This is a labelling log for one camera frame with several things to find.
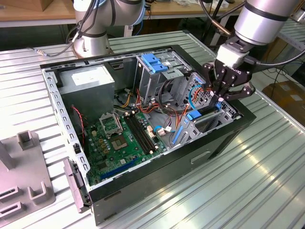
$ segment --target connector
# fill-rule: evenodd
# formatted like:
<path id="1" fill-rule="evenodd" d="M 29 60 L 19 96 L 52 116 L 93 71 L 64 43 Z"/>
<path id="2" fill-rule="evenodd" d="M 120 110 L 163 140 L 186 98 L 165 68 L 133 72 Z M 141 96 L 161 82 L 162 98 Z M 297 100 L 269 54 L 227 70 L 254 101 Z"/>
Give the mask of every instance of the connector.
<path id="1" fill-rule="evenodd" d="M 165 132 L 165 130 L 164 130 L 163 128 L 160 129 L 160 130 L 158 130 L 157 133 L 158 133 L 159 136 L 164 136 L 164 135 L 166 135 L 166 132 Z"/>

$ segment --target orange wire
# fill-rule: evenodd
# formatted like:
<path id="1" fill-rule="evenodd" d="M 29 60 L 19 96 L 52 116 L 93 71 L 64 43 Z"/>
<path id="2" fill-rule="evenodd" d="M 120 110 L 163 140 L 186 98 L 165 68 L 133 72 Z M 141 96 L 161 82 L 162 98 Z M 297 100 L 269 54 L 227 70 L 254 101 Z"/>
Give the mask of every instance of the orange wire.
<path id="1" fill-rule="evenodd" d="M 181 117 L 180 117 L 179 123 L 181 122 L 182 117 L 185 116 L 186 111 L 187 111 L 187 109 L 189 108 L 189 106 L 190 106 L 189 104 L 186 105 L 185 110 L 183 111 L 183 113 L 182 113 L 182 115 L 181 115 Z"/>

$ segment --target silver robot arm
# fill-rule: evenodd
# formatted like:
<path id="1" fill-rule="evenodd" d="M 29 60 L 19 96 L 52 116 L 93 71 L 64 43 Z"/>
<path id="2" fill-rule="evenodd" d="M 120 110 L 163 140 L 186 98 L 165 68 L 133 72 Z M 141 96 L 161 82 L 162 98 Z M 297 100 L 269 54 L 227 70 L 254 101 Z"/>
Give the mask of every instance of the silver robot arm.
<path id="1" fill-rule="evenodd" d="M 271 43 L 299 0 L 247 0 L 234 26 L 235 36 L 221 45 L 217 59 L 236 68 L 256 45 Z"/>
<path id="2" fill-rule="evenodd" d="M 205 63 L 202 74 L 207 79 L 213 96 L 213 103 L 222 100 L 235 100 L 251 96 L 255 87 L 251 84 L 252 73 L 249 65 L 277 66 L 282 63 L 261 63 L 249 56 L 255 46 L 271 43 L 293 11 L 298 0 L 246 0 L 234 26 L 234 35 L 211 17 L 212 23 L 230 36 L 218 50 L 216 60 Z M 242 85 L 241 90 L 231 90 Z"/>
<path id="3" fill-rule="evenodd" d="M 145 14 L 144 0 L 92 0 L 96 5 L 83 23 L 82 36 L 74 41 L 74 50 L 81 57 L 105 55 L 110 52 L 106 30 L 111 26 L 135 25 Z M 76 21 L 82 22 L 91 0 L 75 0 Z"/>

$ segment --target blue plastic clip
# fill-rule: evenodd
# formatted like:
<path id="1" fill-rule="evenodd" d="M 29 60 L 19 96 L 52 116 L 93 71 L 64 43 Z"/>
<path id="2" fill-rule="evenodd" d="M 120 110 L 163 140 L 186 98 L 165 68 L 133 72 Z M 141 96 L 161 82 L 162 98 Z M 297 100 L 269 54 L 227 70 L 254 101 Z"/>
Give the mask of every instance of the blue plastic clip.
<path id="1" fill-rule="evenodd" d="M 168 70 L 167 66 L 164 66 L 160 59 L 158 59 L 152 53 L 150 54 L 143 54 L 142 59 L 147 64 L 147 66 L 152 70 L 153 73 L 160 73 Z"/>
<path id="2" fill-rule="evenodd" d="M 188 114 L 187 114 L 187 118 L 192 121 L 193 119 L 196 119 L 198 117 L 200 117 L 201 114 L 199 113 L 199 111 L 197 110 L 194 110 L 194 111 L 190 111 Z"/>
<path id="3" fill-rule="evenodd" d="M 221 110 L 222 106 L 221 106 L 221 102 L 217 102 L 215 107 L 218 109 L 218 110 Z"/>

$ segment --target metal table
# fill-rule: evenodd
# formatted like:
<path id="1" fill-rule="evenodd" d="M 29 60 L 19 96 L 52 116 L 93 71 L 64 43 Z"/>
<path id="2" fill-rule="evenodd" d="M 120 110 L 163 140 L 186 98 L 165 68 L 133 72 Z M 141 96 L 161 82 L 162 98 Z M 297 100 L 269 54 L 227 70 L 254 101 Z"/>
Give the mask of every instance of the metal table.
<path id="1" fill-rule="evenodd" d="M 182 31 L 110 40 L 115 52 L 179 44 L 199 63 L 214 54 Z M 64 45 L 44 47 L 48 53 Z M 95 228 L 78 214 L 63 171 L 67 158 L 39 64 L 75 59 L 30 50 L 0 52 L 0 139 L 38 133 L 56 194 L 54 204 L 9 224 L 16 228 Z M 263 94 L 243 99 L 256 116 L 225 151 L 99 228 L 301 228 L 305 224 L 304 128 Z"/>
<path id="2" fill-rule="evenodd" d="M 288 19 L 278 37 L 300 51 L 305 50 L 305 24 Z"/>

